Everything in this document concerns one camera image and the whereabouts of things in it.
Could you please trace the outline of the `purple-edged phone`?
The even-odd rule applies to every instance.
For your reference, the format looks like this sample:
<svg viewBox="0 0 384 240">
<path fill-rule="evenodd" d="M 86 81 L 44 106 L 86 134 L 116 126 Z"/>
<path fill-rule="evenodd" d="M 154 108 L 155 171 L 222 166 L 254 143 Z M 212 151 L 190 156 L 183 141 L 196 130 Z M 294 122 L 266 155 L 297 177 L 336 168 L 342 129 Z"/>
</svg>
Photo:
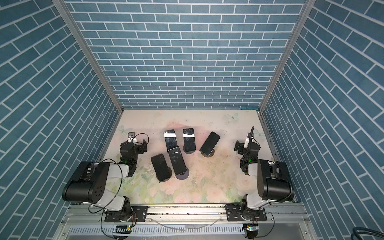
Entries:
<svg viewBox="0 0 384 240">
<path fill-rule="evenodd" d="M 176 175 L 182 175 L 187 171 L 187 167 L 180 147 L 168 150 L 168 154 Z"/>
</svg>

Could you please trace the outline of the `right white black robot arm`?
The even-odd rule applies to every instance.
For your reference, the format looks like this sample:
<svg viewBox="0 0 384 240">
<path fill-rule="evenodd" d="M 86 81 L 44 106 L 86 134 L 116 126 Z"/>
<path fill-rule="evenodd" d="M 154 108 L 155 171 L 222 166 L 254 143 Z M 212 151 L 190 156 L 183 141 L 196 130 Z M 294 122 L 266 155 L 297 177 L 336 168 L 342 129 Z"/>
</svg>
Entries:
<svg viewBox="0 0 384 240">
<path fill-rule="evenodd" d="M 261 146 L 258 142 L 247 144 L 236 141 L 234 151 L 242 156 L 240 168 L 246 176 L 256 177 L 257 191 L 244 195 L 240 203 L 240 216 L 245 221 L 261 220 L 264 207 L 291 202 L 295 191 L 287 164 L 258 158 Z"/>
</svg>

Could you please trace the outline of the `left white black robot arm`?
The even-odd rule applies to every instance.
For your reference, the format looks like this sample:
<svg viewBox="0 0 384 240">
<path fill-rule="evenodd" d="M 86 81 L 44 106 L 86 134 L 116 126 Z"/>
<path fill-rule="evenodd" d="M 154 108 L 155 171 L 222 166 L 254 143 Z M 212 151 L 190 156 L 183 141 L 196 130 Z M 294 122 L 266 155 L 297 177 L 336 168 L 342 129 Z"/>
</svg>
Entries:
<svg viewBox="0 0 384 240">
<path fill-rule="evenodd" d="M 147 141 L 141 143 L 133 137 L 120 146 L 120 161 L 105 159 L 100 163 L 81 162 L 63 189 L 62 198 L 66 202 L 89 203 L 99 210 L 92 214 L 106 214 L 105 222 L 144 222 L 148 207 L 131 206 L 128 197 L 119 196 L 106 189 L 108 179 L 123 180 L 133 176 L 137 169 L 139 155 L 148 151 Z"/>
</svg>

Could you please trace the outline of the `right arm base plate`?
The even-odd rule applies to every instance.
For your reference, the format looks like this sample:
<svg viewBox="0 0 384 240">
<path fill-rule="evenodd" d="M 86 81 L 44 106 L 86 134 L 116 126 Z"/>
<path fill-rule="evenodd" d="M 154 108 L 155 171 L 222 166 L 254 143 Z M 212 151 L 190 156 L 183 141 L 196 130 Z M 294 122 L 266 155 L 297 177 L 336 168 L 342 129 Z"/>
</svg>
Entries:
<svg viewBox="0 0 384 240">
<path fill-rule="evenodd" d="M 224 206 L 228 222 L 240 221 L 267 221 L 266 212 L 264 210 L 251 210 L 247 207 L 242 207 L 240 204 L 226 204 Z"/>
</svg>

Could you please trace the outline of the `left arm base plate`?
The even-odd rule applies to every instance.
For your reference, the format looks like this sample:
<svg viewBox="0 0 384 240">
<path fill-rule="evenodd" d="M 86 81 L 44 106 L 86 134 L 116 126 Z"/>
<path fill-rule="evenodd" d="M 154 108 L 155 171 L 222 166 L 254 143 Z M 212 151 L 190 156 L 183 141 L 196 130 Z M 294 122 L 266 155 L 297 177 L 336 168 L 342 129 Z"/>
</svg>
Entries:
<svg viewBox="0 0 384 240">
<path fill-rule="evenodd" d="M 120 211 L 106 211 L 105 223 L 141 223 L 145 222 L 148 206 L 130 206 L 129 208 L 123 207 Z"/>
</svg>

